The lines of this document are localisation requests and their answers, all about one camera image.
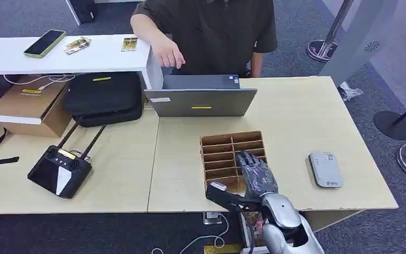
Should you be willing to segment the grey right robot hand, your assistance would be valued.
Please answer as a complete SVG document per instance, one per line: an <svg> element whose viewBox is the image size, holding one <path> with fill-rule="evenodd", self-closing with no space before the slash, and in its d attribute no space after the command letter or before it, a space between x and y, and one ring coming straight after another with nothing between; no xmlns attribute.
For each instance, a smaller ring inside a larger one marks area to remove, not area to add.
<svg viewBox="0 0 406 254"><path fill-rule="evenodd" d="M235 154L246 185L245 196L260 198L266 193L278 193L278 185L266 162L254 154L241 151Z"/></svg>

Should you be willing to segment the person's right hand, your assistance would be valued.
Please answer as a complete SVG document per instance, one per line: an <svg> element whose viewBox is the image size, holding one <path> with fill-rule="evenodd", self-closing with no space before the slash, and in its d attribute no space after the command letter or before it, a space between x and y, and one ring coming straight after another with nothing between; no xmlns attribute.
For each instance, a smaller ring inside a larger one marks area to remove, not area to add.
<svg viewBox="0 0 406 254"><path fill-rule="evenodd" d="M186 63L177 44L168 37L156 39L152 43L152 50L161 67L180 69Z"/></svg>

